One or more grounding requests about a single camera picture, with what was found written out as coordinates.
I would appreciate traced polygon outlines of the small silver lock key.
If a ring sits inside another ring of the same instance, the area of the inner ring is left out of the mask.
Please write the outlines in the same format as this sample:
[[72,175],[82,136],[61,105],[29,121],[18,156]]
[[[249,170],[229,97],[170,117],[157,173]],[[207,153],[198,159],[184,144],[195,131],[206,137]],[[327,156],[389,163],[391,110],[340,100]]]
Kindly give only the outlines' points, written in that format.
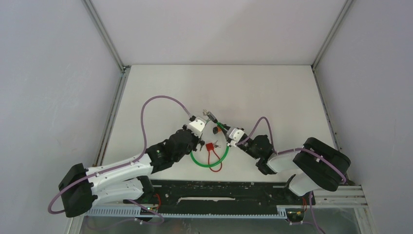
[[213,147],[214,147],[214,148],[221,148],[221,146],[218,144],[218,141],[215,141],[215,142],[213,143]]

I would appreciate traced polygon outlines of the orange padlock with keys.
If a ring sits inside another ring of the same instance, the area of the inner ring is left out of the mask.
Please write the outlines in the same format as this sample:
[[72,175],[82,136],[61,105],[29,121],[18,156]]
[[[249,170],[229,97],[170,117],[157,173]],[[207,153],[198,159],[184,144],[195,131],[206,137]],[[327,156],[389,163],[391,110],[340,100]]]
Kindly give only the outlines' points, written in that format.
[[213,132],[214,135],[216,135],[218,133],[221,133],[222,129],[219,126],[216,126],[216,127],[212,128],[212,132]]

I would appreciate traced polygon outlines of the green cable lock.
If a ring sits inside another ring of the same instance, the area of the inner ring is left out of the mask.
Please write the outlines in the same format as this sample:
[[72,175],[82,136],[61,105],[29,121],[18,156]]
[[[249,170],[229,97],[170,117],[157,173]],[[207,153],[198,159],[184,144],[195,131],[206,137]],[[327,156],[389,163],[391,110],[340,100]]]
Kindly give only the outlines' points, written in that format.
[[[219,127],[222,129],[222,132],[223,132],[223,125],[217,120],[217,118],[215,117],[215,115],[214,115],[212,112],[210,112],[210,113],[211,113],[211,114],[210,114],[211,119],[208,119],[206,116],[203,115],[203,116],[204,116],[203,118],[207,120],[206,126],[205,126],[204,130],[206,129],[207,125],[208,125],[210,122],[213,122],[213,123],[215,123],[217,126],[219,126]],[[223,155],[222,155],[222,156],[219,156],[219,155],[217,154],[217,152],[215,151],[215,148],[213,147],[213,143],[212,143],[212,142],[210,142],[210,143],[205,143],[204,146],[205,146],[205,148],[207,149],[207,154],[208,154],[208,156],[207,156],[207,163],[205,164],[205,163],[199,162],[199,161],[195,158],[195,156],[194,156],[194,154],[193,154],[193,152],[195,152],[195,151],[192,151],[192,152],[189,154],[191,160],[192,160],[197,166],[200,166],[200,167],[202,167],[202,168],[208,168],[208,169],[210,169],[210,170],[211,170],[212,172],[214,172],[214,173],[220,172],[220,171],[222,170],[222,167],[223,167],[223,161],[226,159],[226,157],[227,157],[227,155],[228,155],[228,153],[229,153],[229,147],[226,146]]]

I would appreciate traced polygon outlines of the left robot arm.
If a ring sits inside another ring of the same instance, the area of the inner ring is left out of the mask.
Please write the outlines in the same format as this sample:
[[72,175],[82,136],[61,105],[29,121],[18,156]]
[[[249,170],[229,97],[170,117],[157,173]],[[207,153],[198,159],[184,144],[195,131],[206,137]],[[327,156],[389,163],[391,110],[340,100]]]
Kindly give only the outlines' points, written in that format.
[[149,175],[166,170],[189,155],[199,144],[202,131],[202,127],[185,126],[147,148],[141,157],[100,167],[85,168],[82,163],[72,166],[58,186],[63,212],[67,217],[76,217],[98,204],[127,199],[152,201],[154,190]]

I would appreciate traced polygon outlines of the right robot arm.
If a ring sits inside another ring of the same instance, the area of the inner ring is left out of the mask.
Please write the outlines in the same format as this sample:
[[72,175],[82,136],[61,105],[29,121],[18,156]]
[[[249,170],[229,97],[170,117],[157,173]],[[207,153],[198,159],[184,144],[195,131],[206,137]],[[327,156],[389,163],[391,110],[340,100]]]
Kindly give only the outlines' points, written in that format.
[[276,153],[267,135],[248,139],[243,135],[237,144],[242,151],[257,159],[256,167],[264,175],[300,170],[287,181],[283,191],[286,202],[295,204],[310,191],[324,189],[335,192],[346,182],[351,160],[322,141],[310,137],[301,148]]

